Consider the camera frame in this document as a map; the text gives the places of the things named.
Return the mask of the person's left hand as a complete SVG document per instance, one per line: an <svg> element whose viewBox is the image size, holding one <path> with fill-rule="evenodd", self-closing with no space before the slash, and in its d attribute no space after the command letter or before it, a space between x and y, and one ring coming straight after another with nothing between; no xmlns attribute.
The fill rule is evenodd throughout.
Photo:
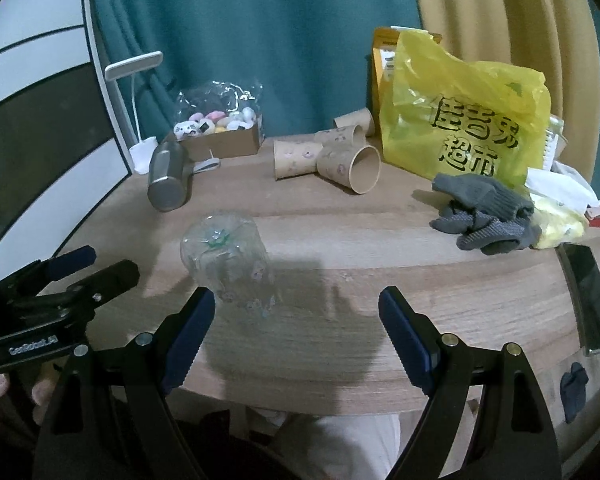
<svg viewBox="0 0 600 480"><path fill-rule="evenodd" d="M26 424L41 426L60 372L56 362L47 362L24 372L0 373L0 410Z"/></svg>

